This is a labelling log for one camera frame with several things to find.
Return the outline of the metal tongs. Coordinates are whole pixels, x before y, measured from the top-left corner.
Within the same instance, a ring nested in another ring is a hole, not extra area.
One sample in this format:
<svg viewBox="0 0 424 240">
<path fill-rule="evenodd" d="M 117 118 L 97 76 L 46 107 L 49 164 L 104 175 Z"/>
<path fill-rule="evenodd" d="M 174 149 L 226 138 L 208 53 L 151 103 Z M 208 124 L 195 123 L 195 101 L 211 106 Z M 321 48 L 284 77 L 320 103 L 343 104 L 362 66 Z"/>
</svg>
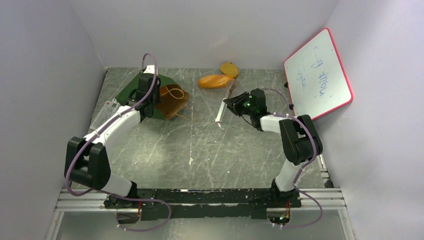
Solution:
<svg viewBox="0 0 424 240">
<path fill-rule="evenodd" d="M 227 91 L 224 95 L 224 98 L 222 99 L 222 101 L 220 103 L 218 113 L 215 117 L 215 122 L 218 124 L 219 127 L 221 127 L 221 121 L 223 119 L 223 115 L 224 115 L 225 108 L 226 108 L 226 104 L 225 104 L 224 100 L 231 97 L 235 88 L 236 88 L 236 82 L 234 80 L 230 81 L 228 83 L 228 89 L 227 89 Z"/>
</svg>

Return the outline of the green paper bag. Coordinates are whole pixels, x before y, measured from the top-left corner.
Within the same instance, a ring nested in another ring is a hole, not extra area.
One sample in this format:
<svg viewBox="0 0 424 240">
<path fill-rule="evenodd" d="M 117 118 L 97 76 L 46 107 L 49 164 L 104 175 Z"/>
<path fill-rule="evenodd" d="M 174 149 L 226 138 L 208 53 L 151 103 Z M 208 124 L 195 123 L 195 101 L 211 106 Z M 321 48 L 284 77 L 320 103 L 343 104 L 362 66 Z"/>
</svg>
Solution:
<svg viewBox="0 0 424 240">
<path fill-rule="evenodd" d="M 141 77 L 153 77 L 152 73 L 139 72 L 126 87 L 121 90 L 115 97 L 116 101 L 121 105 L 128 99 L 130 93 L 139 86 Z M 188 105 L 190 94 L 183 90 L 172 78 L 159 74 L 160 80 L 160 103 L 155 105 L 152 114 L 153 119 L 170 120 L 178 115 L 178 112 Z"/>
</svg>

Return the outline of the brown fake bread loaf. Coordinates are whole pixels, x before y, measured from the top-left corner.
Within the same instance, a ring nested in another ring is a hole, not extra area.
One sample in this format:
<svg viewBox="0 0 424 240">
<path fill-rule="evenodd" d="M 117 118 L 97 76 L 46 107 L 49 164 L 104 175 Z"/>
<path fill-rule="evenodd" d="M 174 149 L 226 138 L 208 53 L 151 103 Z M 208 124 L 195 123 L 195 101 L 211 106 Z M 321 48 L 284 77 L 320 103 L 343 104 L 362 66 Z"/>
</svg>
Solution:
<svg viewBox="0 0 424 240">
<path fill-rule="evenodd" d="M 226 88 L 235 78 L 224 74 L 212 74 L 201 77 L 197 84 L 203 89 L 220 89 Z"/>
</svg>

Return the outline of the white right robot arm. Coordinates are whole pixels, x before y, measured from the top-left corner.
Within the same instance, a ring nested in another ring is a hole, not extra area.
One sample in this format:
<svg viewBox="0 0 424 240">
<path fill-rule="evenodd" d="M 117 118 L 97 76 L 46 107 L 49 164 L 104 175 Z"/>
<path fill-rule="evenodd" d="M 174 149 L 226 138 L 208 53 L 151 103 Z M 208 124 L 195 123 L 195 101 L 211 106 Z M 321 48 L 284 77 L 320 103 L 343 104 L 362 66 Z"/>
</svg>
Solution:
<svg viewBox="0 0 424 240">
<path fill-rule="evenodd" d="M 243 118 L 254 129 L 279 134 L 285 161 L 280 173 L 273 180 L 276 190 L 270 193 L 270 202 L 282 207 L 289 200 L 289 191 L 297 189 L 304 169 L 323 152 L 323 144 L 308 114 L 292 116 L 269 112 L 263 89 L 256 88 L 238 96 L 224 98 L 222 102 L 234 115 Z"/>
</svg>

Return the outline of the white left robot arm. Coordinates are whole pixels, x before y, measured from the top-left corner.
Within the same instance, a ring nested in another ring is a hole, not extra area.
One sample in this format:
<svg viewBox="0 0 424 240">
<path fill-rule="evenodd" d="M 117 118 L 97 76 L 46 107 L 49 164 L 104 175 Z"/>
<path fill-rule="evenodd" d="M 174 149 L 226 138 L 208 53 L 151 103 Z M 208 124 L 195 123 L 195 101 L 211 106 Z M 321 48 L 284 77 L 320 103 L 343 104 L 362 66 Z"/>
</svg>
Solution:
<svg viewBox="0 0 424 240">
<path fill-rule="evenodd" d="M 152 117 L 155 105 L 160 102 L 157 66 L 148 65 L 136 80 L 136 87 L 116 113 L 85 137 L 73 137 L 67 143 L 64 177 L 68 190 L 73 182 L 89 190 L 115 195 L 126 208 L 138 203 L 137 184 L 112 173 L 107 153 L 127 131 Z"/>
</svg>

